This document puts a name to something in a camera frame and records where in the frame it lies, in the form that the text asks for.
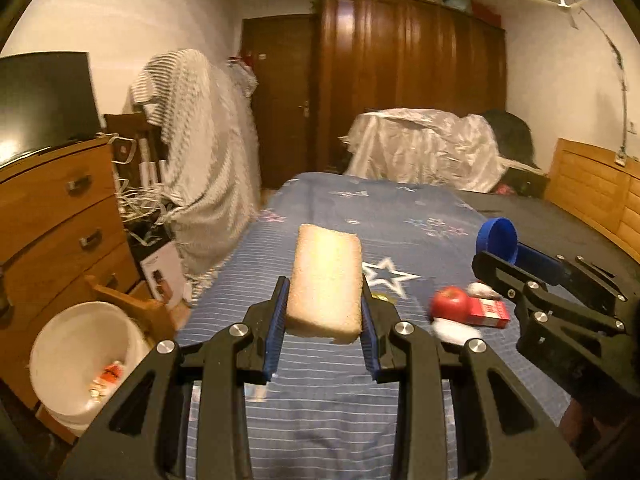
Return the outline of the white foam roll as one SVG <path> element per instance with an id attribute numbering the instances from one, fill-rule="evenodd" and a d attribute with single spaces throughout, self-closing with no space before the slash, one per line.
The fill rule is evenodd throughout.
<path id="1" fill-rule="evenodd" d="M 482 333 L 476 328 L 446 318 L 434 318 L 431 330 L 443 344 L 457 347 L 463 347 L 469 340 L 483 338 Z"/>

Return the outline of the black clothes pile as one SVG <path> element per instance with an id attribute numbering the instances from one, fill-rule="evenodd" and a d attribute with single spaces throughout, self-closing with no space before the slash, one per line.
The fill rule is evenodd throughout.
<path id="1" fill-rule="evenodd" d="M 535 152 L 529 126 L 523 119 L 503 110 L 488 110 L 483 114 L 491 126 L 498 150 L 503 158 L 535 167 Z"/>

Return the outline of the wooden chest of drawers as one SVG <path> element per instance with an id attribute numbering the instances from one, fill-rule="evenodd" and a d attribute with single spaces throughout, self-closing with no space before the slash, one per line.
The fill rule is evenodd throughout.
<path id="1" fill-rule="evenodd" d="M 85 281 L 128 292 L 140 274 L 102 140 L 30 155 L 1 171 L 1 379 L 28 407 L 29 356 L 58 312 L 89 301 Z"/>

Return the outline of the white plastic bucket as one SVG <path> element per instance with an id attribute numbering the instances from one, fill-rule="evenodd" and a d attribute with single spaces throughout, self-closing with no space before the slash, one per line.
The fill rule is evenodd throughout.
<path id="1" fill-rule="evenodd" d="M 47 412 L 80 437 L 149 351 L 142 331 L 122 309 L 85 302 L 55 315 L 40 330 L 30 352 L 30 382 Z M 93 401 L 93 378 L 114 361 L 124 366 L 119 385 L 106 399 Z"/>

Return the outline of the white product box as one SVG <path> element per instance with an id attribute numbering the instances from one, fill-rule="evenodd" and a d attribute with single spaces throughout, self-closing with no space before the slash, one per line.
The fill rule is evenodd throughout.
<path id="1" fill-rule="evenodd" d="M 163 244 L 143 258 L 140 264 L 153 297 L 168 311 L 183 300 L 186 277 L 174 242 Z"/>

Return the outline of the blue star-pattern bedsheet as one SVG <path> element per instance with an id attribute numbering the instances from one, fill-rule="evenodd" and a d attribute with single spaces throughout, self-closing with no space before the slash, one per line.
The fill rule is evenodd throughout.
<path id="1" fill-rule="evenodd" d="M 445 351 L 420 303 L 472 281 L 482 217 L 444 188 L 300 174 L 273 195 L 178 339 L 206 354 L 192 479 L 579 479 L 508 356 Z"/>

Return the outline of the beige sponge block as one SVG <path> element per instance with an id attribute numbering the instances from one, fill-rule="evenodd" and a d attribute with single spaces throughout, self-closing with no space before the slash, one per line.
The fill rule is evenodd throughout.
<path id="1" fill-rule="evenodd" d="M 304 338 L 351 344 L 362 330 L 362 249 L 357 235 L 299 227 L 285 329 Z"/>

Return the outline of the dark wooden wardrobe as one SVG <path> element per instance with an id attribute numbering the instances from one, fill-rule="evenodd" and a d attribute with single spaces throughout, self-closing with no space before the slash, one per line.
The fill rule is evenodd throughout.
<path id="1" fill-rule="evenodd" d="M 314 166 L 342 172 L 341 138 L 370 110 L 458 116 L 506 106 L 506 33 L 424 0 L 318 0 Z"/>

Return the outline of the blue plastic cap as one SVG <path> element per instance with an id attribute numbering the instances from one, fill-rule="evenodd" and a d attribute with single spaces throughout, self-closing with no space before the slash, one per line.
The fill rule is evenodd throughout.
<path id="1" fill-rule="evenodd" d="M 518 232 L 507 218 L 496 217 L 486 220 L 477 233 L 476 252 L 489 252 L 508 262 L 516 263 L 518 258 Z"/>

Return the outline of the black flat television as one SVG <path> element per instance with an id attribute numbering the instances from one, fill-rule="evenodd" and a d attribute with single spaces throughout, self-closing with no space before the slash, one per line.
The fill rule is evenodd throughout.
<path id="1" fill-rule="evenodd" d="M 0 88 L 2 166 L 101 131 L 86 52 L 6 56 Z"/>

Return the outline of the wooden chair back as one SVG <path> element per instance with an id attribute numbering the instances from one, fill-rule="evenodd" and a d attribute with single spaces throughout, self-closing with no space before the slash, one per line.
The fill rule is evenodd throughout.
<path id="1" fill-rule="evenodd" d="M 149 176 L 142 177 L 140 165 L 157 161 L 154 129 L 143 112 L 105 114 L 105 130 L 110 134 L 112 159 L 119 177 L 130 188 L 143 188 Z"/>

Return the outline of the wooden stool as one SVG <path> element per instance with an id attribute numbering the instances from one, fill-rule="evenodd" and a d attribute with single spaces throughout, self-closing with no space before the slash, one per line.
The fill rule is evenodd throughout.
<path id="1" fill-rule="evenodd" d="M 124 292 L 120 292 L 111 287 L 99 283 L 98 279 L 92 275 L 86 275 L 80 279 L 80 284 L 84 292 L 88 292 L 90 299 L 79 304 L 90 301 L 101 301 L 122 309 L 140 328 L 146 341 L 150 346 L 163 339 L 171 339 L 175 336 L 176 328 L 165 305 L 155 299 L 140 299 Z M 43 413 L 52 419 L 52 427 L 60 436 L 69 437 L 73 440 L 79 438 L 74 436 L 70 430 L 57 422 L 44 408 Z"/>

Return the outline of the red apple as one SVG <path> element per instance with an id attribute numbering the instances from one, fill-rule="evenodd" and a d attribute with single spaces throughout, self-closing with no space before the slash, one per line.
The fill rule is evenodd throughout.
<path id="1" fill-rule="evenodd" d="M 430 303 L 431 318 L 465 323 L 470 313 L 469 296 L 465 290 L 447 286 L 436 292 Z"/>

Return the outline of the pink red carton box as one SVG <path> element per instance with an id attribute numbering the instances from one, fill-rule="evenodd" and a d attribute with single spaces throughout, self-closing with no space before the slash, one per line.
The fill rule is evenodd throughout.
<path id="1" fill-rule="evenodd" d="M 501 300 L 470 297 L 468 306 L 468 324 L 506 328 L 510 322 L 510 313 Z"/>

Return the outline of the white ceiling fan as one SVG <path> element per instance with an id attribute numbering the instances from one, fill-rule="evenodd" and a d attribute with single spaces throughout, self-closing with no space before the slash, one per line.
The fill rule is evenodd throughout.
<path id="1" fill-rule="evenodd" d="M 543 6 L 551 6 L 563 13 L 574 29 L 578 29 L 575 15 L 582 12 L 588 0 L 526 0 L 533 3 L 542 4 Z"/>

